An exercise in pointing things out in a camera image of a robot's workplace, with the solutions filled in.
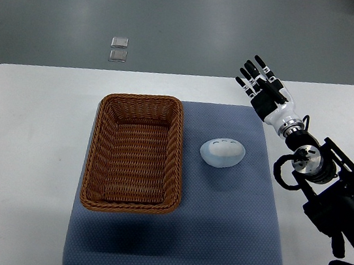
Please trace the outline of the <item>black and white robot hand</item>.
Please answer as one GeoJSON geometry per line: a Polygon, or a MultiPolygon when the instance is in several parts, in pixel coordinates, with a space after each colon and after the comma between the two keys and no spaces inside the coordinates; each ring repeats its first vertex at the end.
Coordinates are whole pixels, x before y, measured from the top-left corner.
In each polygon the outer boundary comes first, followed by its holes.
{"type": "Polygon", "coordinates": [[[247,60],[235,80],[250,99],[261,121],[270,125],[281,138],[306,130],[308,121],[295,113],[295,102],[289,90],[261,59],[247,60]]]}

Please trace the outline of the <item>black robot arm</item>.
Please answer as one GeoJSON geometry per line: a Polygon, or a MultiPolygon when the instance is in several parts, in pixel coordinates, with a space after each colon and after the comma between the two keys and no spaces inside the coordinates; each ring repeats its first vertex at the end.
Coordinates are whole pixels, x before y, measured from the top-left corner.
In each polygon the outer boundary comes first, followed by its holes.
{"type": "Polygon", "coordinates": [[[279,134],[292,153],[274,163],[273,175],[285,190],[306,197],[304,213],[331,240],[335,259],[328,265],[354,265],[354,163],[330,138],[319,144],[309,120],[283,124],[279,134]]]}

